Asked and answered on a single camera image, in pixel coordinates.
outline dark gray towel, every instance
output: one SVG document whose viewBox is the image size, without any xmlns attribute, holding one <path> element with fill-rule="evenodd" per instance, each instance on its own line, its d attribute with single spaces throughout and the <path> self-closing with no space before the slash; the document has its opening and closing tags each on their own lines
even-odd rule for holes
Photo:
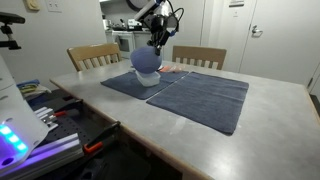
<svg viewBox="0 0 320 180">
<path fill-rule="evenodd" d="M 132 97 L 145 100 L 162 89 L 168 87 L 173 82 L 188 74 L 186 71 L 172 73 L 159 73 L 161 75 L 160 83 L 152 87 L 144 87 L 138 81 L 134 72 L 128 72 L 120 76 L 110 78 L 101 82 L 102 85 L 115 89 Z"/>
<path fill-rule="evenodd" d="M 245 82 L 192 72 L 147 103 L 233 134 L 248 87 Z"/>
</svg>

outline blue ball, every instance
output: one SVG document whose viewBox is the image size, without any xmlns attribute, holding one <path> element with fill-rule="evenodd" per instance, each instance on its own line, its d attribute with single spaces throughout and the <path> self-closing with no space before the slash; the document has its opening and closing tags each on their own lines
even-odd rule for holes
<svg viewBox="0 0 320 180">
<path fill-rule="evenodd" d="M 162 58 L 155 54 L 153 46 L 145 46 L 134 50 L 130 56 L 133 67 L 144 74 L 150 74 L 161 66 Z"/>
</svg>

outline wooden chair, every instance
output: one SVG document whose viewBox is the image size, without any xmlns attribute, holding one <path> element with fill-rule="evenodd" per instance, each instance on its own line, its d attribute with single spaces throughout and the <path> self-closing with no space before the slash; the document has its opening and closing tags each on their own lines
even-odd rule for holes
<svg viewBox="0 0 320 180">
<path fill-rule="evenodd" d="M 122 60 L 116 43 L 74 47 L 67 49 L 67 52 L 77 71 L 82 71 L 83 65 L 90 69 Z"/>
<path fill-rule="evenodd" d="M 180 63 L 191 64 L 201 67 L 205 67 L 206 61 L 209 68 L 213 67 L 213 63 L 218 63 L 217 69 L 221 70 L 226 57 L 227 50 L 207 48 L 207 47 L 192 47 L 192 46 L 173 46 L 172 61 L 177 62 L 180 59 Z"/>
</svg>

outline table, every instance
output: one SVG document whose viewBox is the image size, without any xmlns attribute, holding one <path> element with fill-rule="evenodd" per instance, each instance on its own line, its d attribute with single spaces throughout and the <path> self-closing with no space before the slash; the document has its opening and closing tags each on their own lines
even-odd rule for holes
<svg viewBox="0 0 320 180">
<path fill-rule="evenodd" d="M 106 119 L 121 121 L 184 179 L 320 179 L 320 121 L 304 86 L 185 65 L 187 71 L 249 83 L 237 129 L 226 136 L 100 84 L 130 66 L 125 60 L 51 82 Z"/>
</svg>

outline cloth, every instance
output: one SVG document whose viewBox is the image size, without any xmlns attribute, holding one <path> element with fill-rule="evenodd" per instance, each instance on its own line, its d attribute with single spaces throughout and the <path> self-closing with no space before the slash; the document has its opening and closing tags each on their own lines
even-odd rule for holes
<svg viewBox="0 0 320 180">
<path fill-rule="evenodd" d="M 170 84 L 177 81 L 181 77 L 185 76 L 186 74 L 188 74 L 188 72 L 167 72 L 159 74 L 161 75 L 160 83 L 152 87 L 142 86 L 134 72 L 128 72 L 120 76 L 110 78 L 106 81 L 101 82 L 101 84 L 122 93 L 128 94 L 132 97 L 145 100 L 158 93 L 162 89 L 168 87 Z"/>
<path fill-rule="evenodd" d="M 245 82 L 192 72 L 147 103 L 231 135 L 248 88 Z"/>
</svg>

